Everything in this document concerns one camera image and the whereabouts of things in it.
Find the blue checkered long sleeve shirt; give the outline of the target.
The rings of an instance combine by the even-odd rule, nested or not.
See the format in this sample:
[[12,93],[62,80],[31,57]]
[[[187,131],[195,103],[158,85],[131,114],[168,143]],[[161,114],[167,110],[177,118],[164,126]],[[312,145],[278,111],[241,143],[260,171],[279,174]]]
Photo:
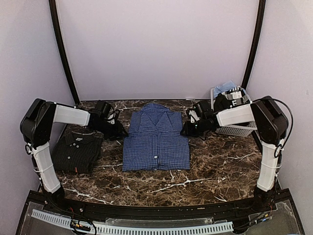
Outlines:
[[181,113],[163,105],[149,103],[133,112],[123,141],[122,171],[189,170],[189,143],[181,130]]

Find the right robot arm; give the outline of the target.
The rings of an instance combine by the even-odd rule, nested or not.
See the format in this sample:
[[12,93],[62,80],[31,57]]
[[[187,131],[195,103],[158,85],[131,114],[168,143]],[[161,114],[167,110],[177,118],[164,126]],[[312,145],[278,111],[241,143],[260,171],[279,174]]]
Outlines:
[[212,110],[207,109],[205,100],[188,109],[189,120],[180,132],[183,136],[200,137],[221,127],[255,122],[262,145],[262,160],[249,205],[253,212],[267,210],[275,200],[275,182],[281,167],[282,152],[293,128],[293,119],[286,117],[279,107],[281,103],[278,99],[265,96],[236,106],[219,94]]

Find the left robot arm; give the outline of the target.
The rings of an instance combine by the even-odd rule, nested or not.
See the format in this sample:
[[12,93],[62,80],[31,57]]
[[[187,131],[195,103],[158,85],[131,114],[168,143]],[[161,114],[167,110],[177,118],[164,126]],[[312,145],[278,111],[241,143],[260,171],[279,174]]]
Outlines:
[[66,213],[69,203],[57,178],[51,154],[50,136],[54,123],[74,124],[101,132],[104,138],[118,140],[128,136],[118,120],[119,110],[99,100],[90,111],[37,98],[20,123],[26,143],[25,150],[32,156],[33,167],[41,182],[43,193],[50,197],[50,206],[58,213]]

